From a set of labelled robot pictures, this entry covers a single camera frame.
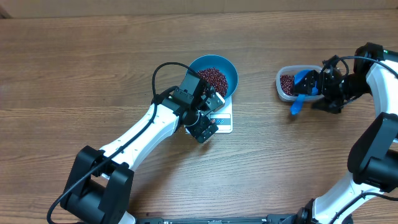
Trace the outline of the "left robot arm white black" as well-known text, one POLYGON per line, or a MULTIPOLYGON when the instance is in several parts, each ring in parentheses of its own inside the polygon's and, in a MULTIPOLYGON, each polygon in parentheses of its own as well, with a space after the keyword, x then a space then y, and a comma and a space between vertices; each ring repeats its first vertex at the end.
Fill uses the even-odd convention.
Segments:
POLYGON ((98 150, 85 146, 77 154, 57 204, 82 223, 135 223, 127 210, 139 165, 181 126, 205 142, 218 129, 208 114, 223 105, 213 86, 186 74, 179 86, 156 93, 146 114, 122 136, 98 150))

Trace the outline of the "blue plastic measuring scoop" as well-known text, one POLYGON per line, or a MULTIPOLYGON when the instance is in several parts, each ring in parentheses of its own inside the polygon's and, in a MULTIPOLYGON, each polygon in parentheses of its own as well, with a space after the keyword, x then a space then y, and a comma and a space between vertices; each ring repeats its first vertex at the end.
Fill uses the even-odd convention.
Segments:
POLYGON ((298 115, 303 107, 305 99, 309 96, 320 94, 318 89, 319 73, 316 70, 302 70, 294 76, 292 87, 296 100, 290 107, 291 115, 298 115))

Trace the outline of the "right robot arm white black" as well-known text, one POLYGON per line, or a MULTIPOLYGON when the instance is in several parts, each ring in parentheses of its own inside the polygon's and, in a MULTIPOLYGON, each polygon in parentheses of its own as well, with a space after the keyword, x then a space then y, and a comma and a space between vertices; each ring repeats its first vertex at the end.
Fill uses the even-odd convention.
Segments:
POLYGON ((335 55, 323 61, 320 71, 298 72, 290 112, 297 114, 305 97, 319 96, 313 109, 338 114, 370 94, 376 118, 351 148, 345 176, 284 223, 352 223, 352 213, 370 199, 395 199, 388 194, 397 188, 397 152, 390 149, 397 142, 397 52, 368 42, 351 56, 354 68, 342 74, 337 64, 347 59, 335 55))

